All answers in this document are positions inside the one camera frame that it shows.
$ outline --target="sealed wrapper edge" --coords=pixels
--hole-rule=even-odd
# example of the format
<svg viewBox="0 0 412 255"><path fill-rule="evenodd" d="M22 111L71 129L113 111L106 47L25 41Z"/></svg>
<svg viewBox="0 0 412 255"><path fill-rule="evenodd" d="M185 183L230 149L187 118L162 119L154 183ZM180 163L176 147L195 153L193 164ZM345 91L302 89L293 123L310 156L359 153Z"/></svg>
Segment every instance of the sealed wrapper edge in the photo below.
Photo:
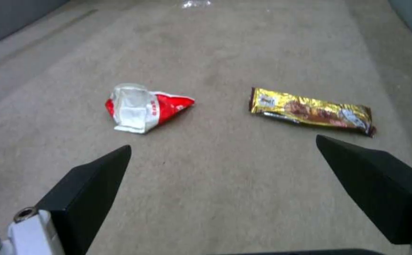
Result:
<svg viewBox="0 0 412 255"><path fill-rule="evenodd" d="M252 87L249 111L294 123L356 130L373 137L371 109Z"/></svg>

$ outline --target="red and white wrapper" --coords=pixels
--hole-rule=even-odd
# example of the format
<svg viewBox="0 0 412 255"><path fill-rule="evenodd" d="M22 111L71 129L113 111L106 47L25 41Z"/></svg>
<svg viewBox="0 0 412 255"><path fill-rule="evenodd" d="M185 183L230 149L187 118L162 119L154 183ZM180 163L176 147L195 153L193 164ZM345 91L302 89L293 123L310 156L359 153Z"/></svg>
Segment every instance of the red and white wrapper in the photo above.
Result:
<svg viewBox="0 0 412 255"><path fill-rule="evenodd" d="M190 97L148 91L144 86L125 83L114 88L105 107L117 124L115 130L144 134L194 103Z"/></svg>

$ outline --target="snack packet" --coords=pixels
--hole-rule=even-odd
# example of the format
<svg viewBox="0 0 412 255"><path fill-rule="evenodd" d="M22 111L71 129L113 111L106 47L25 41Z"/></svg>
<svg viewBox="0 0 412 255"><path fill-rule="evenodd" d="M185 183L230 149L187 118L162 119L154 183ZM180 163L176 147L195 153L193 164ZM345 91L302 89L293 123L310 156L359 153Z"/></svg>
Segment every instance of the snack packet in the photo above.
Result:
<svg viewBox="0 0 412 255"><path fill-rule="evenodd" d="M376 132L371 109L363 105L331 103L253 87L249 110L294 123L353 129L370 137Z"/></svg>
<svg viewBox="0 0 412 255"><path fill-rule="evenodd" d="M117 85L105 108L115 120L115 130L144 134L179 111L192 106L190 97L148 91L138 84Z"/></svg>

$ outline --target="floor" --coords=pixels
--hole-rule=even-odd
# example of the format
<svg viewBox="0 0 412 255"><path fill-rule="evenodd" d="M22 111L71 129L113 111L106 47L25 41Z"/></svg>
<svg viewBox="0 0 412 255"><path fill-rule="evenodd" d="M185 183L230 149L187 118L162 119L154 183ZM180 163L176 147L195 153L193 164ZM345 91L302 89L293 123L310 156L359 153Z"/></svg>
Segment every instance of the floor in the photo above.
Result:
<svg viewBox="0 0 412 255"><path fill-rule="evenodd" d="M70 168L133 148L89 254L360 247L405 254L346 195L325 134L412 166L412 34L386 0L73 1L0 42L0 234ZM113 86L196 106L113 130ZM252 86L373 109L375 138L247 112Z"/></svg>

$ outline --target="chocolate bar wrapper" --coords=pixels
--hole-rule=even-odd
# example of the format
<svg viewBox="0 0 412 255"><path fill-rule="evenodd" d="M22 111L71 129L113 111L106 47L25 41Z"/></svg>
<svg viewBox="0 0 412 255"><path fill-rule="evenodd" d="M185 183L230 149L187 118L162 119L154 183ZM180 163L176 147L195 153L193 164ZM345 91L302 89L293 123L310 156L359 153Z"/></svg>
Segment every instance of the chocolate bar wrapper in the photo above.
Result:
<svg viewBox="0 0 412 255"><path fill-rule="evenodd" d="M331 103L253 87L249 110L294 123L352 129L370 137L376 132L371 109L363 105Z"/></svg>

